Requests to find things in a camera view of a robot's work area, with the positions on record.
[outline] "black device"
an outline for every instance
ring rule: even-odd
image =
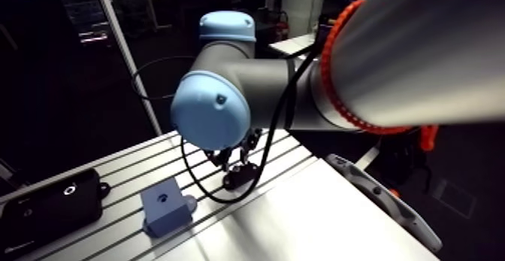
[[[90,169],[10,200],[0,220],[0,259],[15,259],[96,221],[109,190]]]

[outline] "gray handle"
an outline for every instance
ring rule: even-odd
[[[382,184],[354,164],[337,155],[330,154],[326,162],[344,176],[352,185],[378,204],[389,216],[411,235],[423,243],[427,249],[437,252],[442,248],[442,241],[422,217],[407,203],[391,194]]]

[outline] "robotic arm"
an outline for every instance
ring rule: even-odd
[[[278,128],[357,130],[338,111],[381,127],[505,117],[505,0],[367,0],[331,45],[329,77],[312,61]],[[208,42],[183,77],[172,121],[206,150],[269,127],[301,60],[254,59],[254,21],[224,11],[201,18]]]

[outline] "white table surface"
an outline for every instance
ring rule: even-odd
[[[176,132],[83,165],[0,198],[0,203],[77,171],[95,168],[112,186],[100,220],[20,260],[430,260],[436,257],[325,162],[283,130],[276,131],[259,187],[245,201],[225,206],[205,198],[180,158]],[[261,159],[266,136],[250,157]],[[208,190],[220,190],[222,172],[186,144],[190,165]],[[234,152],[231,159],[239,159]],[[140,191],[175,177],[183,195],[199,200],[193,223],[173,235],[150,238],[141,230]]]
[[[304,49],[307,46],[310,46],[312,43],[314,43],[314,34],[309,33],[284,41],[272,43],[269,46],[278,52],[284,53],[286,55],[291,55],[301,49]]]

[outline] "metal pole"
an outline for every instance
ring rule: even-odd
[[[112,4],[110,3],[110,0],[100,0],[100,2],[101,2],[101,6],[104,9],[105,15],[107,16],[107,19],[109,21],[109,25],[112,28],[112,32],[114,34],[114,37],[116,38],[119,48],[121,49],[121,54],[122,54],[122,57],[125,59],[128,70],[129,70],[130,74],[134,74],[137,71],[137,66],[135,65],[135,62],[133,61],[133,57],[132,57],[132,54],[130,53],[130,49],[128,48],[125,37],[122,34],[122,30],[121,30],[121,27],[119,26],[119,22],[117,21],[117,17],[116,17],[116,14],[114,13],[114,9],[112,8]],[[142,80],[140,77],[137,77],[135,83],[137,84],[138,91],[140,93],[146,95],[146,90],[144,88],[144,85],[142,84]],[[146,109],[147,116],[149,117],[149,120],[151,121],[151,124],[153,125],[155,133],[157,135],[161,135],[162,129],[158,123],[158,120],[156,119],[156,115],[154,113],[153,106],[147,100],[142,100],[142,104],[144,104],[144,108]]]

